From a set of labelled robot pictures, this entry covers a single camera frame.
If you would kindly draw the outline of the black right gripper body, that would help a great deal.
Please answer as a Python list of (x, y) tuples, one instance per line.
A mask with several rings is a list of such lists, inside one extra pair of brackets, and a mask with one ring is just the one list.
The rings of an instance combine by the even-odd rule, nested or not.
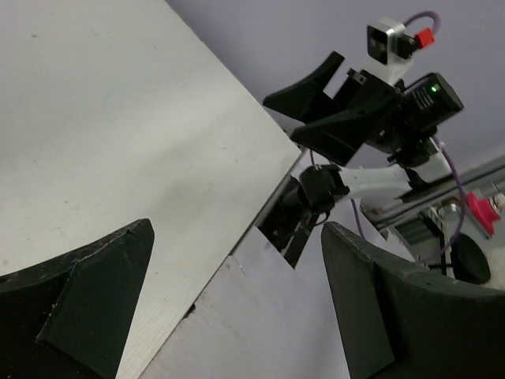
[(436, 154), (431, 137), (438, 125), (464, 109), (440, 73), (428, 73), (408, 86), (395, 86), (395, 107), (364, 143), (398, 164), (423, 164)]

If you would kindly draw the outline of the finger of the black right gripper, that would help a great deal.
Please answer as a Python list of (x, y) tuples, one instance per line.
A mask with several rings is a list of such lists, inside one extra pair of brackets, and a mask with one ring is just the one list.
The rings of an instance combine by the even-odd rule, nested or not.
[(324, 89), (343, 62), (342, 55), (331, 52), (307, 77), (266, 96), (263, 105), (300, 122), (313, 122), (334, 114), (339, 106)]
[(295, 129), (291, 140), (345, 166), (394, 107), (395, 90), (389, 88), (356, 107)]

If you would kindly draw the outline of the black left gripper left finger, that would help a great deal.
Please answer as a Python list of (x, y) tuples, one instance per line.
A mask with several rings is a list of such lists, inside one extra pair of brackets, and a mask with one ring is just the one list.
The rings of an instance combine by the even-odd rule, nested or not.
[(1, 277), (3, 378), (114, 378), (155, 232), (136, 220)]

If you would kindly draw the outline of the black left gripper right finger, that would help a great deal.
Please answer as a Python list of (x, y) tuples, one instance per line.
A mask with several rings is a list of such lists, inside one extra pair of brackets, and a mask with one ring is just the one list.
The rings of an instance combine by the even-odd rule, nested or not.
[(352, 378), (501, 378), (504, 293), (432, 272), (336, 222), (322, 252)]

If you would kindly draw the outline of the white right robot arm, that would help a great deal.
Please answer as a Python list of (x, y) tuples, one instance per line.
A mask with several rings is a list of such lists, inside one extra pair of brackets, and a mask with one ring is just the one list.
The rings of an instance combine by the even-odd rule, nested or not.
[(325, 158), (291, 178), (260, 222), (278, 250), (303, 224), (324, 223), (339, 202), (385, 196), (408, 203), (457, 176), (436, 133), (463, 105), (441, 74), (404, 84), (411, 58), (370, 58), (329, 96), (324, 89), (342, 62), (332, 52), (307, 77), (264, 98), (266, 108), (301, 123), (294, 143)]

